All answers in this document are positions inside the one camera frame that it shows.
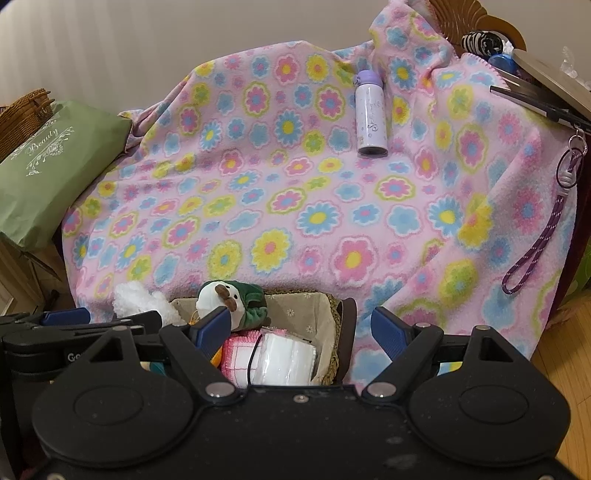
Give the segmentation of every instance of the plush bird toy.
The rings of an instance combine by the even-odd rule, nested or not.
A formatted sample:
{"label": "plush bird toy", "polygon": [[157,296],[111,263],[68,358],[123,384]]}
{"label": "plush bird toy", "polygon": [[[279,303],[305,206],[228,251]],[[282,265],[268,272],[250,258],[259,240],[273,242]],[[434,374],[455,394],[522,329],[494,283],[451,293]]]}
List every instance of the plush bird toy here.
{"label": "plush bird toy", "polygon": [[234,280],[204,283],[195,304],[199,318],[223,306],[230,310],[233,332],[258,328],[267,318],[267,302],[260,286]]}

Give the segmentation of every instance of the water bottle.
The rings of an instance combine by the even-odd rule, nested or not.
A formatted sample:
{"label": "water bottle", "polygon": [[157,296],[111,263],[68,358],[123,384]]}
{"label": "water bottle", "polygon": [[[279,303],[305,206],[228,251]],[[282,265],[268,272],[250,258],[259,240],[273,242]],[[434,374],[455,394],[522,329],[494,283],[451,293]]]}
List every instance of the water bottle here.
{"label": "water bottle", "polygon": [[382,79],[373,70],[361,70],[354,79],[357,152],[364,156],[388,154]]}

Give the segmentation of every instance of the key ring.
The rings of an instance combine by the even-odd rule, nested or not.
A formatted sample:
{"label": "key ring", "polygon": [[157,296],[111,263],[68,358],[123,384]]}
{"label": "key ring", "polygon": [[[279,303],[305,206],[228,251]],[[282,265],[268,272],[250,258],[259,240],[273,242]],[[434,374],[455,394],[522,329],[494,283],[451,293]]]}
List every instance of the key ring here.
{"label": "key ring", "polygon": [[582,144],[583,144],[583,151],[582,154],[583,156],[585,156],[587,154],[588,147],[587,147],[587,141],[585,140],[585,132],[583,132],[583,130],[581,130],[581,128],[578,125],[574,126],[576,129],[576,133],[569,138],[569,150],[571,151],[571,153],[573,153],[574,147],[573,147],[573,141],[575,140],[579,140]]}

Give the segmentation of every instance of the purple lanyard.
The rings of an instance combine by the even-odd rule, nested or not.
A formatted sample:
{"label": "purple lanyard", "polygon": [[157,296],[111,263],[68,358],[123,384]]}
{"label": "purple lanyard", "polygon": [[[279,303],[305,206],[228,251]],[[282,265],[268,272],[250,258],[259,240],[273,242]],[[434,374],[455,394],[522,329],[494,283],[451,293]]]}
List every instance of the purple lanyard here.
{"label": "purple lanyard", "polygon": [[[503,281],[501,282],[501,287],[503,291],[507,295],[513,295],[514,293],[518,292],[520,288],[525,284],[529,276],[534,271],[534,268],[540,259],[540,255],[544,251],[544,248],[552,238],[552,234],[554,230],[556,230],[556,226],[558,225],[558,221],[560,220],[560,215],[562,214],[562,210],[564,209],[564,203],[566,201],[566,197],[569,195],[569,191],[577,184],[577,166],[580,164],[580,161],[583,157],[587,154],[587,142],[585,141],[585,134],[579,128],[576,127],[576,133],[570,137],[569,139],[569,149],[564,152],[562,158],[558,162],[558,166],[556,167],[556,182],[558,183],[558,195],[556,196],[556,201],[554,202],[554,208],[552,209],[552,213],[550,214],[550,219],[544,228],[544,231],[540,234],[538,239],[535,243],[531,246],[531,248],[527,251],[527,253],[521,257],[515,265],[513,265],[509,271],[503,277]],[[583,150],[573,147],[573,142],[578,140],[582,143]],[[565,158],[570,155],[569,166],[560,171],[560,167]],[[530,266],[525,271],[523,277],[519,283],[513,288],[507,288],[507,282],[517,270],[519,270],[523,265],[527,263],[529,259],[531,260]]]}

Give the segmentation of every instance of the blue gripper pad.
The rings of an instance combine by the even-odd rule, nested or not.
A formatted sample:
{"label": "blue gripper pad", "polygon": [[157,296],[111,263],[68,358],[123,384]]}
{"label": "blue gripper pad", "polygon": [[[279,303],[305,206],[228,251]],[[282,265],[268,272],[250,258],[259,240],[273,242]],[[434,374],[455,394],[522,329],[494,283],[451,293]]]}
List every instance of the blue gripper pad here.
{"label": "blue gripper pad", "polygon": [[47,312],[41,321],[43,326],[88,325],[90,312],[85,308],[73,310],[61,310],[59,312]]}
{"label": "blue gripper pad", "polygon": [[189,338],[211,360],[232,333],[232,317],[226,307],[218,307],[189,330]]}
{"label": "blue gripper pad", "polygon": [[414,337],[413,328],[384,307],[377,307],[371,314],[371,334],[392,361]]}

